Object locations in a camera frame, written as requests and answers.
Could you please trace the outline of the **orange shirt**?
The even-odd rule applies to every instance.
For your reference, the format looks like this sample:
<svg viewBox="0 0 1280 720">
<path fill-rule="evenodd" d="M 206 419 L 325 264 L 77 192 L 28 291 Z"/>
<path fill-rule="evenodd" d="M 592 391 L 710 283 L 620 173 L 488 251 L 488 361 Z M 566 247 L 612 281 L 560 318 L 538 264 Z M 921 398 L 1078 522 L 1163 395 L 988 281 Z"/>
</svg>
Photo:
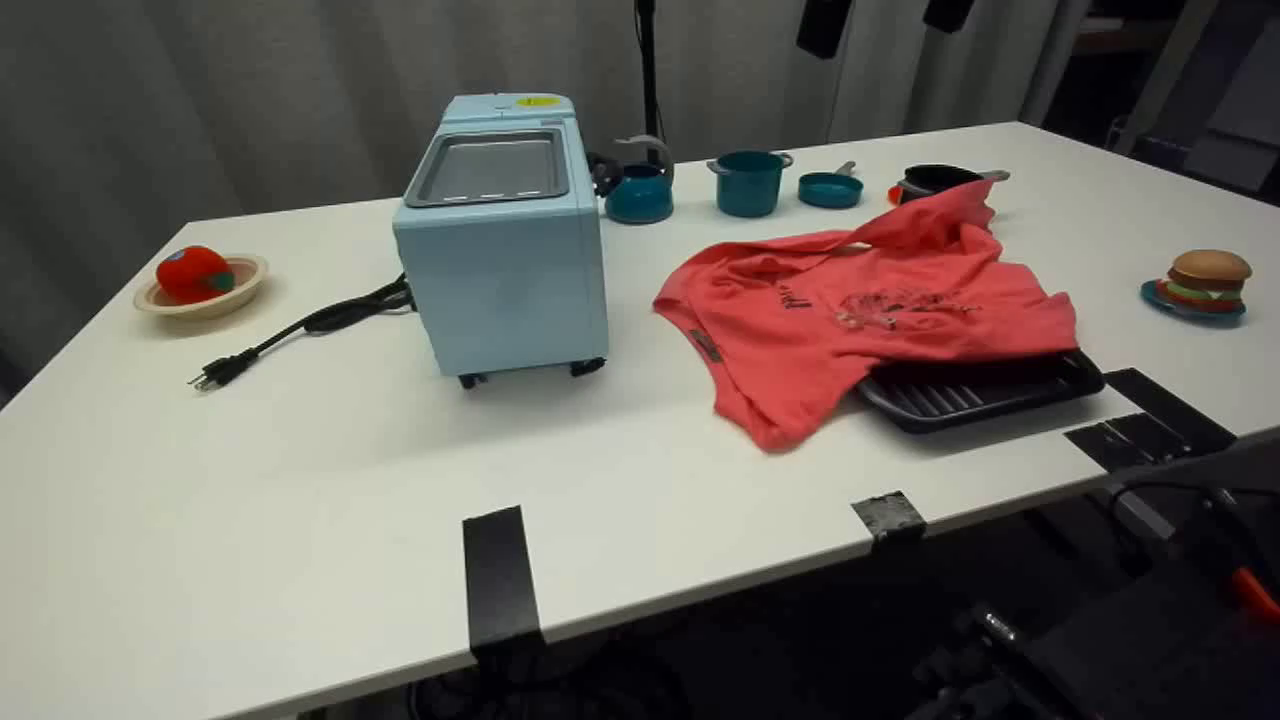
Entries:
<svg viewBox="0 0 1280 720">
<path fill-rule="evenodd" d="M 988 192 L 971 180 L 860 228 L 714 242 L 653 312 L 700 350 L 714 406 L 760 452 L 800 447 L 879 363 L 1074 350 L 1074 299 L 1006 255 Z"/>
</svg>

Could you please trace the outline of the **teal toy kettle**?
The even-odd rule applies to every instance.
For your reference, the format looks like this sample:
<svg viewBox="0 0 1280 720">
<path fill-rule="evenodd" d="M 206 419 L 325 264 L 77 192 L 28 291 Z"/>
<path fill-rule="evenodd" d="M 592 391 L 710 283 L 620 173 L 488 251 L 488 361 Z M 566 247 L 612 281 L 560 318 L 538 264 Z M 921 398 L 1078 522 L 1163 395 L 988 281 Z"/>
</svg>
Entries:
<svg viewBox="0 0 1280 720">
<path fill-rule="evenodd" d="M 612 154 L 592 153 L 592 183 L 603 199 L 603 217 L 618 223 L 660 223 L 672 217 L 672 180 L 676 168 L 670 160 L 670 144 L 660 134 L 626 134 L 626 148 L 642 148 L 642 164 L 620 164 Z"/>
</svg>

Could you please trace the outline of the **light blue toaster oven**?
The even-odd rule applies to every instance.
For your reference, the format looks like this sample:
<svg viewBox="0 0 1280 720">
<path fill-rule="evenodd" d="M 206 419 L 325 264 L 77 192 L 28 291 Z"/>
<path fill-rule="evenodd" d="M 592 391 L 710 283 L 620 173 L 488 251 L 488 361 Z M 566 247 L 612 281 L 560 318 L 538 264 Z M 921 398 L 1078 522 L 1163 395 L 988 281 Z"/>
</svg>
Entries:
<svg viewBox="0 0 1280 720">
<path fill-rule="evenodd" d="M 446 374 L 603 369 L 601 204 L 569 95 L 454 95 L 392 235 Z"/>
</svg>

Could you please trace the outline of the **teal toy pot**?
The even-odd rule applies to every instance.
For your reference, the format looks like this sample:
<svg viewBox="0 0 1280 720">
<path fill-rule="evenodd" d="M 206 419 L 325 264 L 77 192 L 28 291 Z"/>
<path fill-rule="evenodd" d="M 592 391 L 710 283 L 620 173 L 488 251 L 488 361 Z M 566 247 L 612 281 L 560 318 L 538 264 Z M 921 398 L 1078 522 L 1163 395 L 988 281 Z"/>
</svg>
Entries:
<svg viewBox="0 0 1280 720">
<path fill-rule="evenodd" d="M 788 153 L 724 153 L 710 160 L 715 174 L 715 207 L 724 217 L 760 220 L 778 212 Z"/>
</svg>

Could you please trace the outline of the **teal pot lid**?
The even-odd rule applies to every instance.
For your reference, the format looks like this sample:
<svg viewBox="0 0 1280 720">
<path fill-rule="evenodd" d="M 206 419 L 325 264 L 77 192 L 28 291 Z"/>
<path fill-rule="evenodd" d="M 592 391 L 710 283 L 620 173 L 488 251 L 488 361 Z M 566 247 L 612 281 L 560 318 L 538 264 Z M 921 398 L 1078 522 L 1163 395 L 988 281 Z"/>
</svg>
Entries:
<svg viewBox="0 0 1280 720">
<path fill-rule="evenodd" d="M 809 207 L 858 207 L 866 199 L 866 180 L 858 174 L 858 164 L 840 164 L 832 173 L 804 173 L 800 199 Z"/>
</svg>

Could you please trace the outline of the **black baking tray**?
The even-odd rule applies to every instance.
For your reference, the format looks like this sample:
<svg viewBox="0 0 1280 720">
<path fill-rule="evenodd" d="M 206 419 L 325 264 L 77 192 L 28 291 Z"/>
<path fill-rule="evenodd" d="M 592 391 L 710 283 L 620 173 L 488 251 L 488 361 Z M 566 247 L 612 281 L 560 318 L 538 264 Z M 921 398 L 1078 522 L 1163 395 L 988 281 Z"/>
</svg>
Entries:
<svg viewBox="0 0 1280 720">
<path fill-rule="evenodd" d="M 1028 411 L 1102 389 L 1106 372 L 1085 350 L 977 363 L 895 361 L 860 378 L 860 395 L 907 433 Z"/>
</svg>

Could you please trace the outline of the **black tape strip left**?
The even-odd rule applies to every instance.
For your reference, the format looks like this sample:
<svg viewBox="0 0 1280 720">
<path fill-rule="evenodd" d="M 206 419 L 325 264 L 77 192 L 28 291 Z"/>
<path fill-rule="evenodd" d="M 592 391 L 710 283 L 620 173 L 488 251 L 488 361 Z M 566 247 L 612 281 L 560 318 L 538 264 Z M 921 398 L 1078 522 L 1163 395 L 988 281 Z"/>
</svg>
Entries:
<svg viewBox="0 0 1280 720">
<path fill-rule="evenodd" d="M 465 601 L 468 642 L 475 658 L 541 640 L 541 608 L 520 508 L 465 521 Z"/>
</svg>

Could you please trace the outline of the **black tape square middle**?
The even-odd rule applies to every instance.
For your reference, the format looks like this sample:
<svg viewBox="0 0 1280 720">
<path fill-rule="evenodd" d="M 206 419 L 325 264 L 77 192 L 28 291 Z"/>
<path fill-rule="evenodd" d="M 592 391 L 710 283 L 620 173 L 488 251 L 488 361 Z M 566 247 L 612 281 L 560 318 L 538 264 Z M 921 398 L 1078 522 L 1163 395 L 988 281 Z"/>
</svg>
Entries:
<svg viewBox="0 0 1280 720">
<path fill-rule="evenodd" d="M 860 517 L 860 522 L 873 532 L 877 543 L 901 543 L 901 539 L 926 534 L 926 517 L 903 491 L 858 498 L 852 511 Z"/>
</svg>

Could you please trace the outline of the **black stand pole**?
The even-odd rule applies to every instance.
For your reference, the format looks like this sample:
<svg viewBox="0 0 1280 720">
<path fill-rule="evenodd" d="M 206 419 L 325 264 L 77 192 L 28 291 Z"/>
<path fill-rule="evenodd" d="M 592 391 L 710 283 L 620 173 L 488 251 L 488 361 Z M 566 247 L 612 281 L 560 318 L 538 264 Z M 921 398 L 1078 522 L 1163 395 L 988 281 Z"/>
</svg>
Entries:
<svg viewBox="0 0 1280 720">
<path fill-rule="evenodd" d="M 637 52 L 642 52 L 645 131 L 660 134 L 656 0 L 631 0 L 631 27 L 637 27 Z"/>
</svg>

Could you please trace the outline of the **beige plate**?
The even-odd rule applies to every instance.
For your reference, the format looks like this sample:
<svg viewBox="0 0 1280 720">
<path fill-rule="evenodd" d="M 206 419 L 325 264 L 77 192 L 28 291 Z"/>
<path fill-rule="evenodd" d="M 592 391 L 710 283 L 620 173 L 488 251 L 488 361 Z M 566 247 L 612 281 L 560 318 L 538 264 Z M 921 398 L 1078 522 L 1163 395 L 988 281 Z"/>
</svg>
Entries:
<svg viewBox="0 0 1280 720">
<path fill-rule="evenodd" d="M 180 247 L 152 269 L 133 303 L 158 325 L 206 325 L 249 307 L 268 281 L 261 255 Z"/>
</svg>

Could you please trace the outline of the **red toy tomato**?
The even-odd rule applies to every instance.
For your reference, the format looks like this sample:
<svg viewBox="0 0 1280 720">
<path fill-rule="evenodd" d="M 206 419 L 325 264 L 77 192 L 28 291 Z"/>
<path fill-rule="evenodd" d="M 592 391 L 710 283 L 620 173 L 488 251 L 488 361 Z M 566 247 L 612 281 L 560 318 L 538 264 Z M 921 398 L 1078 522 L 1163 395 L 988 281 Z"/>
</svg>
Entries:
<svg viewBox="0 0 1280 720">
<path fill-rule="evenodd" d="M 201 303 L 201 299 L 233 291 L 236 272 L 220 251 L 213 251 L 206 242 L 190 242 L 158 269 L 158 283 L 178 303 Z"/>
</svg>

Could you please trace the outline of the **teal small plate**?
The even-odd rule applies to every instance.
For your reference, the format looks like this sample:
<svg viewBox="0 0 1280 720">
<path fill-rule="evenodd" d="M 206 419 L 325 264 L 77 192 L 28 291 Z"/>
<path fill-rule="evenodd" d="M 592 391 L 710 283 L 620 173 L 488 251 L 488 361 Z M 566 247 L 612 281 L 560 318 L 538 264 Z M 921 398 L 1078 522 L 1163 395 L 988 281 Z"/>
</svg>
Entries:
<svg viewBox="0 0 1280 720">
<path fill-rule="evenodd" d="M 1192 307 L 1192 303 L 1175 303 L 1163 291 L 1163 281 L 1143 281 L 1139 283 L 1139 299 L 1163 314 L 1189 318 L 1189 325 L 1203 325 L 1203 326 L 1241 326 L 1246 325 L 1246 307 Z"/>
</svg>

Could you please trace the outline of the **black tape patch right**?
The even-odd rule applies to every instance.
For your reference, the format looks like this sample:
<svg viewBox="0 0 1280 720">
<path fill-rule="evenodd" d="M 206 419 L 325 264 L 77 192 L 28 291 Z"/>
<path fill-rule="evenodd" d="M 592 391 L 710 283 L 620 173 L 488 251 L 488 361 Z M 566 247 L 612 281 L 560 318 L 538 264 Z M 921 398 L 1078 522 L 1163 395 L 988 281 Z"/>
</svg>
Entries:
<svg viewBox="0 0 1280 720">
<path fill-rule="evenodd" d="M 1131 398 L 1137 411 L 1070 433 L 1070 440 L 1106 472 L 1175 463 L 1238 445 L 1226 423 L 1218 423 L 1139 369 L 1107 372 L 1107 382 L 1126 398 Z"/>
</svg>

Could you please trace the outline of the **toy hamburger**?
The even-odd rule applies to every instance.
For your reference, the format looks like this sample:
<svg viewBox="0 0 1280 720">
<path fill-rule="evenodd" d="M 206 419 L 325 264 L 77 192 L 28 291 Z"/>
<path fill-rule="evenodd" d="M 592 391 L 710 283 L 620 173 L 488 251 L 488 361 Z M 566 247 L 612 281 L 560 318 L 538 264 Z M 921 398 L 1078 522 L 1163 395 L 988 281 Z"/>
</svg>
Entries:
<svg viewBox="0 0 1280 720">
<path fill-rule="evenodd" d="M 1192 307 L 1246 307 L 1251 264 L 1226 247 L 1181 251 L 1163 277 L 1163 291 Z"/>
</svg>

